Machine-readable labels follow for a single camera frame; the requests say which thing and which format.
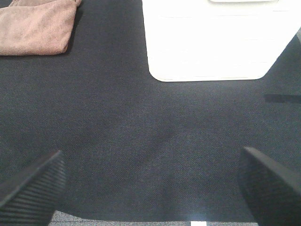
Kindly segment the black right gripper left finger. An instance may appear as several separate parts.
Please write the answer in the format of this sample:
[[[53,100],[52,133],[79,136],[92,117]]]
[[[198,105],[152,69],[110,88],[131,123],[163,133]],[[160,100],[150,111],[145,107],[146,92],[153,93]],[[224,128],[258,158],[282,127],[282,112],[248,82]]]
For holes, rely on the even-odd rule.
[[[53,151],[0,185],[2,226],[47,226],[65,189],[62,151]]]

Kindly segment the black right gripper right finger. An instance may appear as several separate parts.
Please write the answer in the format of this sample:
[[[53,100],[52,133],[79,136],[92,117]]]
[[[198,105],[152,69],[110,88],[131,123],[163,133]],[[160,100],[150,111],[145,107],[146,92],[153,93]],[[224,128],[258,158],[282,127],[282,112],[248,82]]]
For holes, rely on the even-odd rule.
[[[242,196],[260,226],[301,224],[301,175],[253,147],[243,147],[238,165]]]

